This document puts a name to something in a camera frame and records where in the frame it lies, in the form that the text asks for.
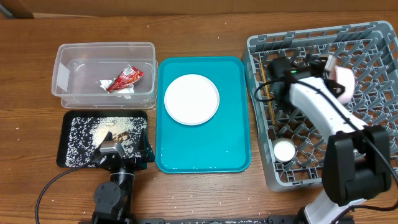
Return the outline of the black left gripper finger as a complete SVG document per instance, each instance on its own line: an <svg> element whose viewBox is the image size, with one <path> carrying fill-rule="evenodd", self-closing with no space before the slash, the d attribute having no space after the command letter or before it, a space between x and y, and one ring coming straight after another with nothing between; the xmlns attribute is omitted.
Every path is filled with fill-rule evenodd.
<svg viewBox="0 0 398 224"><path fill-rule="evenodd" d="M113 134L112 134L112 132L108 132L106 134L106 136L104 137L104 139L102 140L102 142L98 145L97 148L99 149L104 142L108 142L108 141L112 141L112 140L113 140Z"/></svg>
<svg viewBox="0 0 398 224"><path fill-rule="evenodd" d="M145 129L142 130L142 158L145 162L154 162L155 154L150 145L149 139L147 137L147 131Z"/></svg>

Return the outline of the pink small plate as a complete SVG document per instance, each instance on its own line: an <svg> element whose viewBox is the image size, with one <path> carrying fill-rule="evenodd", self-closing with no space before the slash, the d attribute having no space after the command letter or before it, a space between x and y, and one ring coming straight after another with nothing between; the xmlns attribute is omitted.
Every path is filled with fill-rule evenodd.
<svg viewBox="0 0 398 224"><path fill-rule="evenodd" d="M351 69L334 66L333 71L330 73L329 79L332 79L344 86L344 92L337 97L338 101L345 105L349 103L354 95L354 88L356 84L354 73Z"/></svg>

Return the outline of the white tissue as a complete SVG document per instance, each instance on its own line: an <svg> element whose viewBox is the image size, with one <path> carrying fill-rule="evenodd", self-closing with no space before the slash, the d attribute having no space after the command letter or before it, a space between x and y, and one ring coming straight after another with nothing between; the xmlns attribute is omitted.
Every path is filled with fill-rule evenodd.
<svg viewBox="0 0 398 224"><path fill-rule="evenodd" d="M113 83L112 80L100 80L100 87L109 93L109 91L107 90L108 87L111 86L111 84ZM113 91L113 93L117 93L117 97L123 97L125 99L131 99L131 93L134 93L134 85L129 85L128 87L122 88L120 90L115 90Z"/></svg>

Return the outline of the red snack wrapper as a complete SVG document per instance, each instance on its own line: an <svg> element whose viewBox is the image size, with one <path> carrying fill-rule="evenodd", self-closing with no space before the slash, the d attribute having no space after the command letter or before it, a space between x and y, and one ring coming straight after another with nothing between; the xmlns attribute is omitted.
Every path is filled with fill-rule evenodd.
<svg viewBox="0 0 398 224"><path fill-rule="evenodd" d="M116 77L116 79L107 87L106 91L113 93L118 90L125 89L135 82L139 81L144 76L144 72L138 70L136 67L128 65L123 71Z"/></svg>

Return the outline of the wooden chopstick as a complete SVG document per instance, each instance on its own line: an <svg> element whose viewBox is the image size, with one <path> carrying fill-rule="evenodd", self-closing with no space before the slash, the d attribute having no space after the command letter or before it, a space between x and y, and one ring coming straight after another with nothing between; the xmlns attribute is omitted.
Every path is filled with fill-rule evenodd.
<svg viewBox="0 0 398 224"><path fill-rule="evenodd" d="M267 83L266 73L265 73L264 66L263 66L263 63L261 60L260 60L260 66L261 66L262 79L263 79L264 83ZM267 99L269 100L267 103L268 103L268 107L269 107L269 114L271 116L272 124L273 124L273 126L276 126L274 108L272 105L271 95L270 95L270 92L268 89L268 85L265 86L265 92L266 92Z"/></svg>

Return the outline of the white large plate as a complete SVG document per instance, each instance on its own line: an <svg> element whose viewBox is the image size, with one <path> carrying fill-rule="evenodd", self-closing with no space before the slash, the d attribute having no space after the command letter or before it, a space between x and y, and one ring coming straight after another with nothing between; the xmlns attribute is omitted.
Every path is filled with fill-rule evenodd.
<svg viewBox="0 0 398 224"><path fill-rule="evenodd" d="M218 111L220 94L207 77L187 74L167 87L164 106L171 118L180 124L196 126L209 121Z"/></svg>

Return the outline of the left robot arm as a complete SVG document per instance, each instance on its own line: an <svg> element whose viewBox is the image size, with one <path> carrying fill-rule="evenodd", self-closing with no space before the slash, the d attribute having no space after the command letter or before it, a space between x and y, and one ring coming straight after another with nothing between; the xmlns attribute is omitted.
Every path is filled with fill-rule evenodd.
<svg viewBox="0 0 398 224"><path fill-rule="evenodd" d="M93 158L86 164L62 172L50 180L41 191L35 204L35 222L40 223L39 207L47 189L59 178L94 165L110 172L110 180L97 186L94 192L95 210L92 223L137 223L130 214L135 171L147 169L147 163L155 161L155 154L150 146L147 131L142 130L138 145L131 156L127 156L119 141L111 139L108 133L97 147Z"/></svg>

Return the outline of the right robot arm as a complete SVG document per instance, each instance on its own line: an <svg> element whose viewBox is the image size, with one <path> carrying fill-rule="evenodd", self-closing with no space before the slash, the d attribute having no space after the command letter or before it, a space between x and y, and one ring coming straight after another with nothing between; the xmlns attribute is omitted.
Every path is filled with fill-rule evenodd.
<svg viewBox="0 0 398 224"><path fill-rule="evenodd" d="M390 163L389 133L370 126L346 108L354 95L353 71L336 65L331 54L308 55L304 66L287 57L271 60L266 69L273 96L254 99L276 101L290 112L299 109L327 141L323 161L323 190L288 223L353 223L347 213L359 208L389 212L397 209L365 205L397 182Z"/></svg>

